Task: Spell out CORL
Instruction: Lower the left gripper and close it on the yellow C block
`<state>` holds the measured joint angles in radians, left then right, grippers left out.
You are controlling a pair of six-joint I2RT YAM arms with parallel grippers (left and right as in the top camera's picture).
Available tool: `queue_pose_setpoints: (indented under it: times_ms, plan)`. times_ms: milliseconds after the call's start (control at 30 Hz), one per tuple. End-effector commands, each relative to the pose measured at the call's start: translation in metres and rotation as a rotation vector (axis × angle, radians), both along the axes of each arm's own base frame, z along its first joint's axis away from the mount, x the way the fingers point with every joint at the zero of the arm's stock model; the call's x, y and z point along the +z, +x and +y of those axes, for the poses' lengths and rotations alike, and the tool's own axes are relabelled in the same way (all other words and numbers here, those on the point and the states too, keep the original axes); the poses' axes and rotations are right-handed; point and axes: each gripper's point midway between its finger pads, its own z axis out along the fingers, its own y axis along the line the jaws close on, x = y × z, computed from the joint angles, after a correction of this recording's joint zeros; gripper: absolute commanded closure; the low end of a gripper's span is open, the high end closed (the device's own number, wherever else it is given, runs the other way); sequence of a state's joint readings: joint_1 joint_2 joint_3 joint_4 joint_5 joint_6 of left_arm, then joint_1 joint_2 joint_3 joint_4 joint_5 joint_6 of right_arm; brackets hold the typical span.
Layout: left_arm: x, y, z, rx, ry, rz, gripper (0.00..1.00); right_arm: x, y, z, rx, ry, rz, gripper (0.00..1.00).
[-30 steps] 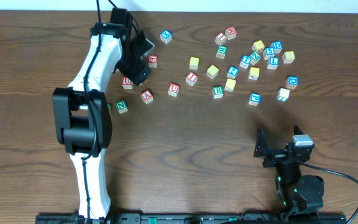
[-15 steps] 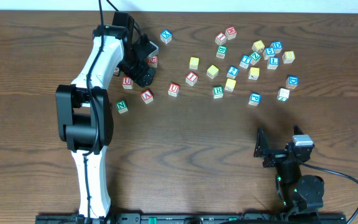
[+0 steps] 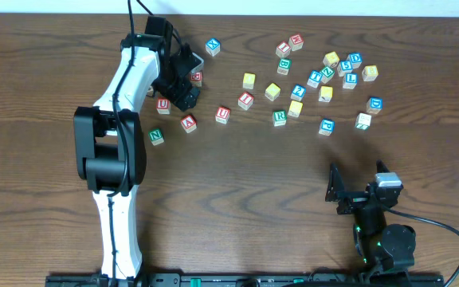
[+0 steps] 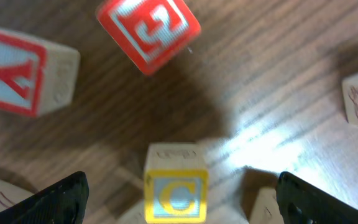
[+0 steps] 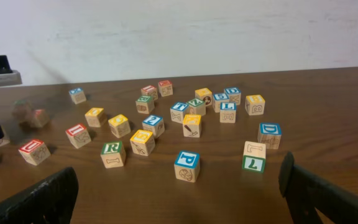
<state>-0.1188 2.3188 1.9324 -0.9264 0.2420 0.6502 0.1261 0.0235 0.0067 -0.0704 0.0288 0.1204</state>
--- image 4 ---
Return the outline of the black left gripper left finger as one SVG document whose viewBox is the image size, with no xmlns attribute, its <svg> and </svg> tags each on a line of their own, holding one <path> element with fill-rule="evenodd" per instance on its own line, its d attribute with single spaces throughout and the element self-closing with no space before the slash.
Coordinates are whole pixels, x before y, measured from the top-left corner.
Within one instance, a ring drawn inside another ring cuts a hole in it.
<svg viewBox="0 0 358 224">
<path fill-rule="evenodd" d="M 89 197 L 86 174 L 75 172 L 0 212 L 0 224 L 82 224 Z"/>
</svg>

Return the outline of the yellow C wooden block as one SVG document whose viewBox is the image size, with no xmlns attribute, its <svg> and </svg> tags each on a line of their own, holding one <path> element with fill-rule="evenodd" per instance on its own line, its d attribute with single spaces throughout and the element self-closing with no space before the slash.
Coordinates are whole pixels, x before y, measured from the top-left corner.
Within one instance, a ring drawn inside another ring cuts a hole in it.
<svg viewBox="0 0 358 224">
<path fill-rule="evenodd" d="M 198 144 L 149 145 L 144 168 L 144 217 L 147 223 L 204 223 L 209 172 Z"/>
</svg>

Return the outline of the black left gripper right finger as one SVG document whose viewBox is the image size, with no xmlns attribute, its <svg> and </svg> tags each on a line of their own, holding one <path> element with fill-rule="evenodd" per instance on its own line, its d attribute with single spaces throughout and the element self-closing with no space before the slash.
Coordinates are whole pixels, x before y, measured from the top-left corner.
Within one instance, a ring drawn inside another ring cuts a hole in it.
<svg viewBox="0 0 358 224">
<path fill-rule="evenodd" d="M 290 172 L 276 186 L 277 203 L 285 224 L 358 224 L 358 210 Z"/>
</svg>

